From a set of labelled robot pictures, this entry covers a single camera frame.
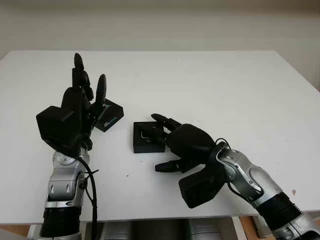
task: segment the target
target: silver metal arm segment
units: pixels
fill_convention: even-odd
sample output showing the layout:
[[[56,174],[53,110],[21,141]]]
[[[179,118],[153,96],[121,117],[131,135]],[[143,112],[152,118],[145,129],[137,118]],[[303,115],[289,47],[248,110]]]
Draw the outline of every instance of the silver metal arm segment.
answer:
[[[89,164],[89,154],[83,148],[80,158]],[[87,185],[85,167],[78,160],[57,151],[52,160],[53,173],[48,184],[39,240],[81,240],[79,216]]]
[[[230,183],[266,220],[279,240],[320,240],[320,227],[293,204],[261,167],[241,152],[223,148],[216,157]]]

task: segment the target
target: black cylindrical joint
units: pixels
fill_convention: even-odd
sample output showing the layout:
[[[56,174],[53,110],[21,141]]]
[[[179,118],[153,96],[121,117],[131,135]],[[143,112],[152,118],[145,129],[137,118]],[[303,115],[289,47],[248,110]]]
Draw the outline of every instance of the black cylindrical joint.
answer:
[[[40,237],[53,238],[79,232],[81,207],[47,207],[43,213]]]
[[[289,197],[284,192],[265,201],[256,210],[272,231],[301,215],[301,211],[289,200]]]

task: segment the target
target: black box with blue label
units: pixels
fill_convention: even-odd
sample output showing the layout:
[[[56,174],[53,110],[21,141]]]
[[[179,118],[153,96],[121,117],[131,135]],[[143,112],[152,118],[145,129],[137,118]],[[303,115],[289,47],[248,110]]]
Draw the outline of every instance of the black box with blue label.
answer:
[[[116,122],[118,122],[124,116],[124,109],[122,106],[115,104],[114,102],[105,100],[106,110],[101,119],[95,125],[98,129],[105,132],[111,128]]]

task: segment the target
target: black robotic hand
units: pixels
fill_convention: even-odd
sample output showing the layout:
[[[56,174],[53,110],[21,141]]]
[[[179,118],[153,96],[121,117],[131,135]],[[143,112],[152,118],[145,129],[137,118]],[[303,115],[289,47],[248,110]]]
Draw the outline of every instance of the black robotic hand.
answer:
[[[205,167],[179,181],[181,195],[189,208],[197,207],[213,199],[227,182],[224,166],[217,161],[217,154],[227,148],[227,142],[214,141],[205,131],[191,125],[181,124],[160,114],[151,115],[170,133],[152,127],[142,127],[153,139],[165,143],[181,159],[160,163],[155,171],[163,173],[186,172],[199,164]]]

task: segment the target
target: robot finger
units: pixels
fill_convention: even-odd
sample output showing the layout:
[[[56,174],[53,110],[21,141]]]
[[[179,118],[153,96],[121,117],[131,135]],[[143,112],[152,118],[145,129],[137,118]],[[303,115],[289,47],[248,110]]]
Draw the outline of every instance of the robot finger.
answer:
[[[84,70],[84,69],[85,69],[85,67],[84,67],[84,62],[82,61],[82,58],[81,58],[81,56],[80,56],[79,53],[76,53],[76,54],[74,55],[74,67],[75,67],[76,69],[81,69],[81,70]]]
[[[198,165],[199,165],[199,162],[181,158],[179,160],[159,163],[154,166],[154,170],[160,173],[175,173],[175,172],[185,173]]]
[[[163,125],[165,128],[167,128],[169,131],[173,131],[182,125],[176,120],[173,120],[172,118],[166,118],[165,116],[162,116],[158,113],[151,114],[151,117],[158,123]]]

